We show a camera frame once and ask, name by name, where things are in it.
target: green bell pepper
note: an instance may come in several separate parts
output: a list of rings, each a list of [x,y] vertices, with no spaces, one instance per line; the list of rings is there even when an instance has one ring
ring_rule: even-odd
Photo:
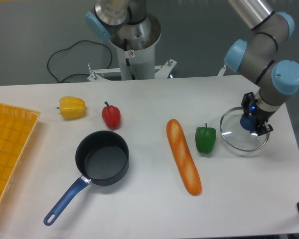
[[[196,129],[196,147],[201,153],[210,153],[216,141],[216,130],[214,128],[198,127]]]

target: gray wall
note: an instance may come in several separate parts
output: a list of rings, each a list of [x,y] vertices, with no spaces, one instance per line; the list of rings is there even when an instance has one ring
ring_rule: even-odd
[[[299,0],[269,0],[275,11],[293,16],[293,36],[275,60],[299,63]],[[84,15],[94,0],[23,0],[0,2],[0,85],[55,83],[46,64],[57,50],[87,39],[99,41],[89,30]],[[252,33],[226,0],[149,0],[148,12],[161,22],[162,36],[156,45],[156,64],[178,61],[176,77],[217,75],[229,47]],[[111,68],[118,67],[114,53]],[[63,79],[73,73],[103,69],[110,60],[98,45],[80,44],[51,61],[51,70]],[[76,77],[71,81],[85,81]],[[287,101],[299,145],[299,91]]]

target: yellow bell pepper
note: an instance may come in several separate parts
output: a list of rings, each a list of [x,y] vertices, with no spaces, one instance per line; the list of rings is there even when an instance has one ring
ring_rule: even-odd
[[[84,100],[73,96],[62,97],[58,109],[63,118],[67,120],[82,117],[86,112]]]

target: baguette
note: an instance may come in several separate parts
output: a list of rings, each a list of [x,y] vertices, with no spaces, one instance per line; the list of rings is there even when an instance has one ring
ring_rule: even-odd
[[[168,142],[187,191],[197,196],[201,193],[201,182],[193,158],[186,143],[183,129],[177,120],[171,119],[166,126]]]

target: red bell pepper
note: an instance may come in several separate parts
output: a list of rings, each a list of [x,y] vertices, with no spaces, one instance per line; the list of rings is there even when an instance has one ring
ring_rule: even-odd
[[[106,101],[106,106],[102,110],[102,118],[110,129],[117,129],[121,122],[121,112],[115,106],[110,106]]]

